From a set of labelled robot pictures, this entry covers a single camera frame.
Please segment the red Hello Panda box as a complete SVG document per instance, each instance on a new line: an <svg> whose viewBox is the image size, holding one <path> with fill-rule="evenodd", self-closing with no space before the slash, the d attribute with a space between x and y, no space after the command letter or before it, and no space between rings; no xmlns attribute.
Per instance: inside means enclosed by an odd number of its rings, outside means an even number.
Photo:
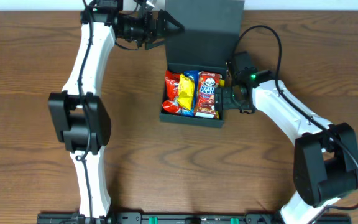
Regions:
<svg viewBox="0 0 358 224"><path fill-rule="evenodd" d="M219 87L222 75L202 71L199 72L197 98L194 108L194 116L200 118L219 118L215 109L214 91Z"/></svg>

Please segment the yellow seed snack bag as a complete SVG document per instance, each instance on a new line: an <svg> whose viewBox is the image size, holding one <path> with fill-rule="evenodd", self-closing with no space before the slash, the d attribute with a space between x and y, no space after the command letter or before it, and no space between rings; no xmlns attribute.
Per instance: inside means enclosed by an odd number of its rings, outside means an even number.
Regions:
<svg viewBox="0 0 358 224"><path fill-rule="evenodd" d="M220 119L221 111L223 110L223 103L222 103L222 88L225 86L225 81L220 79L217 88L214 91L214 106L216 111L216 119Z"/></svg>

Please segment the dark green box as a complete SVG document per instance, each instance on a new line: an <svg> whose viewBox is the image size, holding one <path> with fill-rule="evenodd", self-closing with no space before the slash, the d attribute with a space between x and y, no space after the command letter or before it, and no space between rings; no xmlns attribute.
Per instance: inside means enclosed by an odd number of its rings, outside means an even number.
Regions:
<svg viewBox="0 0 358 224"><path fill-rule="evenodd" d="M244 0L169 0L165 10L185 28L165 39L167 70L207 71L226 78L226 60L239 37Z"/></svg>

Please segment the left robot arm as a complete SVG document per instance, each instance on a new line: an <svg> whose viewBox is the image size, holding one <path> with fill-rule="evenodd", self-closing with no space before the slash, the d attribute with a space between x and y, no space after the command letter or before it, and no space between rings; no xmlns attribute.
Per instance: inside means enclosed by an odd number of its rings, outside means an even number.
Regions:
<svg viewBox="0 0 358 224"><path fill-rule="evenodd" d="M111 135L111 119L101 99L105 68L117 39L152 49L185 27L167 11L156 18L153 4L137 1L131 13L122 1L84 2L80 14L81 41L71 75L62 91L51 93L48 107L59 142L76 169L80 208L75 213L40 213L38 223L112 223L104 152Z"/></svg>

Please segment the blue Oreo cookie pack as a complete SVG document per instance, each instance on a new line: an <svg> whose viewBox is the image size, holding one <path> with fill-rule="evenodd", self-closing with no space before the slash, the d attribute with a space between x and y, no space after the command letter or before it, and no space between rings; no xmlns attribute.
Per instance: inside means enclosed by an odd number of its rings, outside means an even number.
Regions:
<svg viewBox="0 0 358 224"><path fill-rule="evenodd" d="M195 89L194 89L194 94L192 97L192 106L191 106L191 110L187 110L185 108L182 109L182 116L187 116L187 117L194 117L194 109L196 106L196 99L197 99L197 91L198 91L198 77L199 77L199 70L189 70L186 71L184 73L184 75L187 78L190 78L194 81L195 84Z"/></svg>

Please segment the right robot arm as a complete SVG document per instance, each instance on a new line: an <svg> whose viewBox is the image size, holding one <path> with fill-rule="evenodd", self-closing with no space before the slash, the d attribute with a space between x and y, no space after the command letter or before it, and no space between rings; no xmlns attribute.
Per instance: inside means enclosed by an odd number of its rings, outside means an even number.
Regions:
<svg viewBox="0 0 358 224"><path fill-rule="evenodd" d="M248 213L248 223L350 223L325 216L358 209L358 146L353 128L333 124L292 95L276 73L236 72L230 87L214 91L219 110L261 111L293 143L295 193L276 213Z"/></svg>

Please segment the red snack bag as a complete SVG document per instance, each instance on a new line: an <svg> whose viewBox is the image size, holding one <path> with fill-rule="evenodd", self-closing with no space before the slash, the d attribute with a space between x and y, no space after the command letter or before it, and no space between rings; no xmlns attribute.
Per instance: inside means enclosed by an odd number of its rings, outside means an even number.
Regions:
<svg viewBox="0 0 358 224"><path fill-rule="evenodd" d="M182 107L177 102L180 74L165 72L165 87L167 99L162 103L162 108L169 114L181 115Z"/></svg>

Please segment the small yellow snack packet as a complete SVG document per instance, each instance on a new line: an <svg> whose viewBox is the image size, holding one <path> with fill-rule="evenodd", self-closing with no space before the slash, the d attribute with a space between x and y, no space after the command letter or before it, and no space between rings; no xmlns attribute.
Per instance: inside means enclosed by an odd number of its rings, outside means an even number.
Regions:
<svg viewBox="0 0 358 224"><path fill-rule="evenodd" d="M180 75L180 81L178 84L178 104L186 109L191 110L193 104L193 97L195 92L194 79L186 77L184 74Z"/></svg>

